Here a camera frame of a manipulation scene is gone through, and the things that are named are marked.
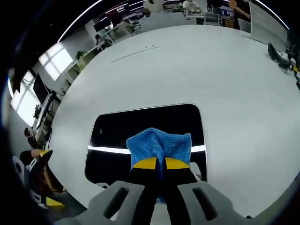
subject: office chair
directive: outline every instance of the office chair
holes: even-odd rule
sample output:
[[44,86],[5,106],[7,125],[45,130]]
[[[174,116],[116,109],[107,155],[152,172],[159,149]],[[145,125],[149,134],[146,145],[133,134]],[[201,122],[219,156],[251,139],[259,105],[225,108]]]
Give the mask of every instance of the office chair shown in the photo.
[[216,13],[206,13],[204,15],[204,25],[220,26],[220,15]]
[[28,166],[25,166],[18,157],[13,156],[12,158],[15,172],[19,176],[24,188],[29,190],[32,199],[42,209],[64,206],[64,204],[42,195],[36,182],[44,167],[48,163],[52,152],[52,150],[42,152],[37,158],[33,159]]

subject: desk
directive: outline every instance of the desk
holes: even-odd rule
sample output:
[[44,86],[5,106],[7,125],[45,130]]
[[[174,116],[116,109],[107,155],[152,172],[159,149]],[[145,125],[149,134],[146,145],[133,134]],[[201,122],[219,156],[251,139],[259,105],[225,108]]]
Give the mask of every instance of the desk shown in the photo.
[[56,112],[49,166],[87,207],[102,191],[84,175],[96,117],[180,103],[200,109],[207,180],[238,213],[261,213],[298,174],[300,93],[294,76],[248,33],[198,25],[152,30],[98,54]]

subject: white chair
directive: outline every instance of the white chair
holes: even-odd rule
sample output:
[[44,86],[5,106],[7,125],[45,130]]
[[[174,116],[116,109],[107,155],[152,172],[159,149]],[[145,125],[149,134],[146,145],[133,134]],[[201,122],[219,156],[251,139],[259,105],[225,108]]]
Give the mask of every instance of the white chair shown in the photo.
[[204,15],[204,25],[220,26],[220,15],[216,13],[206,13]]

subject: window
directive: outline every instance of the window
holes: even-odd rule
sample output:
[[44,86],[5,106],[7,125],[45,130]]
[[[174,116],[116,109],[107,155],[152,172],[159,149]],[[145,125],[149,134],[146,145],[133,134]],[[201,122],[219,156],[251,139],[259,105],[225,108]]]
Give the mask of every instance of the window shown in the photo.
[[34,119],[33,115],[35,112],[36,105],[39,104],[38,98],[33,91],[34,77],[30,72],[27,72],[21,82],[20,93],[15,92],[11,106],[17,112],[17,114],[31,127]]
[[53,45],[38,60],[54,81],[73,62],[61,43]]

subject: gray gripper base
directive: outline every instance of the gray gripper base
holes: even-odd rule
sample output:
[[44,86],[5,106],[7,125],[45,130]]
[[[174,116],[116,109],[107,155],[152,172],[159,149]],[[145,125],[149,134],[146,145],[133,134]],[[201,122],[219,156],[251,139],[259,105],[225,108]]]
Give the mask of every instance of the gray gripper base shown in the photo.
[[186,204],[191,225],[252,224],[233,209],[225,195],[205,181],[178,185]]
[[[188,210],[191,225],[256,224],[233,209],[232,202],[208,183],[178,186]],[[89,208],[74,218],[57,221],[56,225],[131,225],[136,205],[144,186],[117,181],[89,203]],[[119,211],[114,221],[110,218]]]

